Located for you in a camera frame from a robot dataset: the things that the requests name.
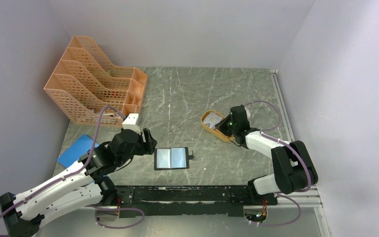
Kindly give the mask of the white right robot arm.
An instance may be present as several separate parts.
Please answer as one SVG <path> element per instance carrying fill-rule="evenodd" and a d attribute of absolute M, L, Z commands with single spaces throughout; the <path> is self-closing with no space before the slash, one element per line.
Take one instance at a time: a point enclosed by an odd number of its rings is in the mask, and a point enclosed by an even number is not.
<path fill-rule="evenodd" d="M 222 135 L 233 137 L 237 145 L 271 159 L 273 174 L 253 179 L 253 187 L 246 192 L 251 204 L 259 204 L 266 194 L 306 192 L 317 183 L 318 174 L 304 142 L 280 140 L 252 127 L 244 106 L 232 107 L 215 128 Z"/>

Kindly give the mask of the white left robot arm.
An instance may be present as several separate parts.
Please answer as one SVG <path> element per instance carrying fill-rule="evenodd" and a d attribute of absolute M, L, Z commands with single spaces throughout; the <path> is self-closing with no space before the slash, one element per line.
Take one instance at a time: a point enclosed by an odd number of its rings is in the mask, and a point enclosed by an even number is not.
<path fill-rule="evenodd" d="M 126 167 L 134 156 L 152 155 L 157 141 L 150 130 L 142 132 L 121 129 L 111 141 L 92 146 L 86 154 L 65 171 L 26 192 L 0 196 L 0 219 L 7 236 L 31 237 L 44 221 L 50 221 L 51 211 L 61 213 L 56 201 L 66 197 L 77 203 L 71 208 L 118 202 L 117 188 L 108 174 Z"/>

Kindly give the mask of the black leather card holder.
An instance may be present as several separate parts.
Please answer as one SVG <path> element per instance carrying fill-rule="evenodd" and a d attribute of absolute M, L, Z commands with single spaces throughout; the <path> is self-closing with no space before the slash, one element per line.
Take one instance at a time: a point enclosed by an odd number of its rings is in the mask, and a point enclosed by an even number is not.
<path fill-rule="evenodd" d="M 188 169 L 194 158 L 188 147 L 156 148 L 154 151 L 154 170 Z"/>

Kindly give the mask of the orange oval tray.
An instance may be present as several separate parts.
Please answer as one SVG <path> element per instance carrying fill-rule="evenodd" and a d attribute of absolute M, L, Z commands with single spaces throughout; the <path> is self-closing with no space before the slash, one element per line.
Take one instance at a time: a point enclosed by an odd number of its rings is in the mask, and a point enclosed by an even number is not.
<path fill-rule="evenodd" d="M 224 142 L 233 142 L 234 141 L 233 136 L 227 137 L 223 133 L 221 133 L 217 128 L 215 128 L 215 125 L 223 121 L 224 119 L 225 119 L 225 116 L 220 114 L 219 112 L 214 111 L 214 110 L 208 110 L 201 117 L 201 126 L 206 131 L 213 134 L 215 137 L 219 138 L 220 140 Z"/>

